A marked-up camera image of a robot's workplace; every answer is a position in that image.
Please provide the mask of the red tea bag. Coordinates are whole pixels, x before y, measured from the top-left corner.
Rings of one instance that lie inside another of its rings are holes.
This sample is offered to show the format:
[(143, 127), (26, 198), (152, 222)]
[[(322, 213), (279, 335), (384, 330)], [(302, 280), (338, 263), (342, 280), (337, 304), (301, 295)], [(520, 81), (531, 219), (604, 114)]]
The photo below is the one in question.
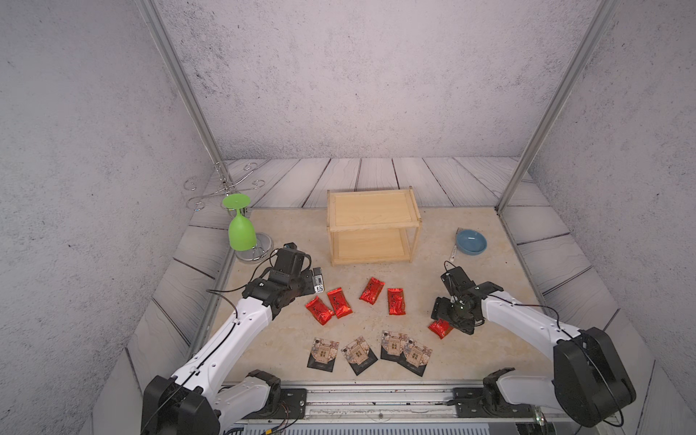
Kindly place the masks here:
[(453, 330), (453, 327), (449, 322), (440, 319), (432, 322), (429, 329), (442, 340)]
[(388, 289), (389, 315), (405, 315), (405, 296), (402, 288)]
[(382, 293), (384, 285), (385, 283), (381, 280), (371, 277), (359, 299), (369, 303), (370, 305), (374, 305), (379, 298), (380, 293)]
[(315, 297), (313, 300), (308, 302), (306, 304), (306, 309), (313, 315), (314, 319), (317, 320), (321, 326), (325, 326), (335, 315), (333, 310), (329, 308), (319, 297)]
[(351, 315), (353, 309), (349, 305), (342, 288), (337, 288), (327, 293), (327, 297), (337, 318)]

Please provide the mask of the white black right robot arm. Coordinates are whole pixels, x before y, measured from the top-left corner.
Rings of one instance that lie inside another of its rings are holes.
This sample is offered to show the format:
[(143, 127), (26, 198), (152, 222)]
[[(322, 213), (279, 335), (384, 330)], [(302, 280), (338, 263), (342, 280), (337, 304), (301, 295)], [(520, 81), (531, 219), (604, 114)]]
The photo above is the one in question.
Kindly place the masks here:
[(563, 411), (573, 422), (592, 428), (634, 403), (637, 394), (611, 337), (596, 327), (561, 322), (541, 304), (523, 304), (492, 282), (476, 284), (459, 266), (445, 261), (440, 277), (449, 295), (436, 299), (431, 318), (474, 335), (479, 326), (498, 324), (524, 340), (553, 364), (550, 377), (524, 375), (506, 367), (489, 374), (477, 393), (451, 400), (459, 416), (483, 413), (494, 418)]

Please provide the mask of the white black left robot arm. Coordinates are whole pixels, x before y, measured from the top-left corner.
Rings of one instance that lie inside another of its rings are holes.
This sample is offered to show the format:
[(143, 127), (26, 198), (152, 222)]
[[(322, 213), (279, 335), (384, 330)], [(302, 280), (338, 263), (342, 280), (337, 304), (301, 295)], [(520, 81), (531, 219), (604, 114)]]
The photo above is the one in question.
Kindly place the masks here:
[(233, 312), (210, 340), (169, 377), (155, 376), (143, 393), (141, 433), (224, 434), (255, 414), (278, 413), (281, 381), (255, 370), (238, 384), (224, 382), (255, 338), (295, 299), (321, 290), (323, 278), (310, 255), (288, 243), (241, 286)]

